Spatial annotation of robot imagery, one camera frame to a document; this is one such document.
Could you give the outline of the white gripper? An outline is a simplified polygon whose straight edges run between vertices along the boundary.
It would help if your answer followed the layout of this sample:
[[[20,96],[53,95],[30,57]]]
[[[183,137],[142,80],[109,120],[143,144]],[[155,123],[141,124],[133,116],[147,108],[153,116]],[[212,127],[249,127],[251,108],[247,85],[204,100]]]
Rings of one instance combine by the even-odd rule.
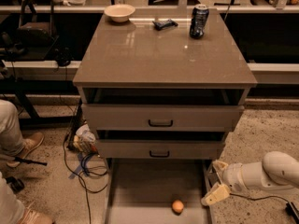
[[[228,164],[224,161],[215,160],[212,162],[212,165],[214,170],[219,175],[222,175],[222,180],[226,185],[215,183],[210,191],[201,199],[203,206],[210,206],[225,200],[230,196],[231,191],[244,192],[251,188],[251,164]]]

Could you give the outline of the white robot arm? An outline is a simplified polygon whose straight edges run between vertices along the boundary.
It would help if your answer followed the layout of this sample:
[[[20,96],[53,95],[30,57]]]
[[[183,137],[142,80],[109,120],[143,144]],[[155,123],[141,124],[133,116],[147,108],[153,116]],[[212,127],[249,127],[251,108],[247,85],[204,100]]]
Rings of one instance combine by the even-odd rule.
[[[299,189],[299,161],[279,151],[268,152],[261,161],[251,163],[214,161],[213,168],[219,179],[202,198],[204,206],[250,189],[274,194],[289,194]]]

